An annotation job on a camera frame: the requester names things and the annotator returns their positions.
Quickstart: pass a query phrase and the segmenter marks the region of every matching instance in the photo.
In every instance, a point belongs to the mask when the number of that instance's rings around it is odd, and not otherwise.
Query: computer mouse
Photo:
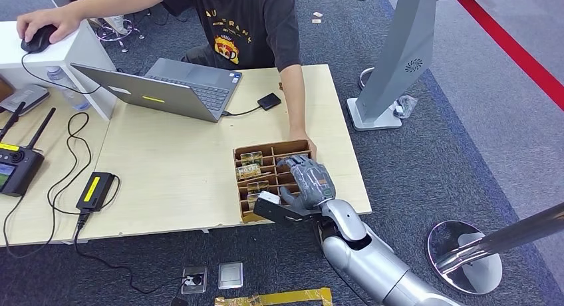
[[[46,25],[33,35],[33,38],[29,42],[25,40],[21,41],[21,48],[29,53],[40,53],[43,52],[51,44],[49,42],[49,37],[57,30],[54,25]]]

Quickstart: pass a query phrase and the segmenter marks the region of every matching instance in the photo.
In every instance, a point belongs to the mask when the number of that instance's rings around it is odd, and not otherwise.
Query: person
[[[55,9],[17,18],[20,38],[30,41],[37,29],[52,24],[56,43],[75,31],[83,19],[134,13],[163,5],[173,15],[194,6],[208,44],[187,51],[183,61],[222,69],[276,66],[288,108],[289,139],[307,140],[305,85],[299,57],[295,0],[78,0]]]

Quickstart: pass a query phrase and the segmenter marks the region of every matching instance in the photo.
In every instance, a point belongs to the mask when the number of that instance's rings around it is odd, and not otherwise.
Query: man's hand
[[[317,159],[317,146],[315,146],[313,141],[307,136],[305,130],[290,130],[290,140],[307,140],[309,149],[311,150],[311,158],[313,160]]]
[[[57,43],[78,29],[82,17],[68,7],[38,10],[17,17],[17,31],[20,39],[31,41],[41,27],[54,25],[57,30],[49,38],[50,43]]]

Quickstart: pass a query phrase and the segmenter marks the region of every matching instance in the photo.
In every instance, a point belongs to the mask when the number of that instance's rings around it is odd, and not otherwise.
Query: graphic print on t-shirt
[[[227,35],[216,35],[215,45],[213,46],[215,51],[222,55],[222,57],[227,60],[239,64],[239,49],[235,46],[232,39]]]
[[[250,44],[252,42],[251,35],[235,21],[218,17],[215,9],[206,10],[206,17],[214,26],[213,49],[227,60],[238,65],[239,48],[237,48],[237,45]]]

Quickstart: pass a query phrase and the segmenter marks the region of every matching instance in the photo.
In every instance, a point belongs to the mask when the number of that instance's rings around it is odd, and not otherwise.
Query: water bottle
[[[47,77],[54,83],[62,84],[78,90],[74,82],[69,78],[69,76],[61,69],[61,67],[47,67]],[[69,90],[63,86],[59,86],[58,89],[62,92],[65,100],[77,111],[84,111],[90,107],[90,103],[84,97],[83,94],[77,93],[73,90]]]

